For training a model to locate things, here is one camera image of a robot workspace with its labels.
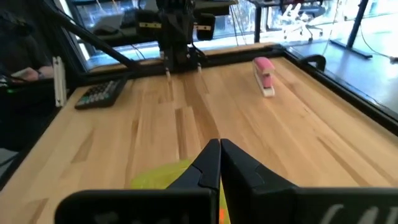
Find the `calculator keypad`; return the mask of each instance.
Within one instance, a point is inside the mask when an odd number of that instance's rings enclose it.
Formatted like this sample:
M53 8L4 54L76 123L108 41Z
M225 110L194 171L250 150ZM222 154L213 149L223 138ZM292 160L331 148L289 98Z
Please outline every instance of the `calculator keypad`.
M118 81L110 81L104 84L91 87L76 103L76 106L89 105L110 98L117 87Z

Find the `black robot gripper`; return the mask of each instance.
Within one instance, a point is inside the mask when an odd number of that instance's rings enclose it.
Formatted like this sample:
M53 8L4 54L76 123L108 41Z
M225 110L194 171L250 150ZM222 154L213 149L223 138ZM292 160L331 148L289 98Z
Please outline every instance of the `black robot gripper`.
M64 199L55 223L219 223L220 180L240 223L397 223L398 190L299 187L228 139L212 139L164 190L87 190Z

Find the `person's hand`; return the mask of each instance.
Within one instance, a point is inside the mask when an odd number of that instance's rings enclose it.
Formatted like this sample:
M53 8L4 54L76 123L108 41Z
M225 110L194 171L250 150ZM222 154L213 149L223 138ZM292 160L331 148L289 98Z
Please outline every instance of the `person's hand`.
M33 68L26 68L25 72L19 78L32 82L39 79L39 73Z

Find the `yellow cloth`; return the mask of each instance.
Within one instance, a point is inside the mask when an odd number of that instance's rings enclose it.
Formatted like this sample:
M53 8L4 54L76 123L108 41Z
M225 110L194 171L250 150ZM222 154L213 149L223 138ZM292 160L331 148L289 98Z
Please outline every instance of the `yellow cloth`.
M184 160L174 164L167 164L138 175L131 181L132 189L165 189L178 178L192 163ZM228 224L229 216L226 208L223 186L220 191L220 224Z

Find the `wooden table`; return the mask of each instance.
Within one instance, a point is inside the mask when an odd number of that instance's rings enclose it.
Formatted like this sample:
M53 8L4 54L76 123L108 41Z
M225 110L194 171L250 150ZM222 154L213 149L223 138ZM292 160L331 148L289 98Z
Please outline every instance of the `wooden table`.
M250 62L171 83L129 81L107 109L76 111L87 88L77 89L0 193L0 223L52 223L72 192L128 188L137 174L195 157L212 138L232 140L300 186L398 185L395 136L286 59L272 62L269 99Z

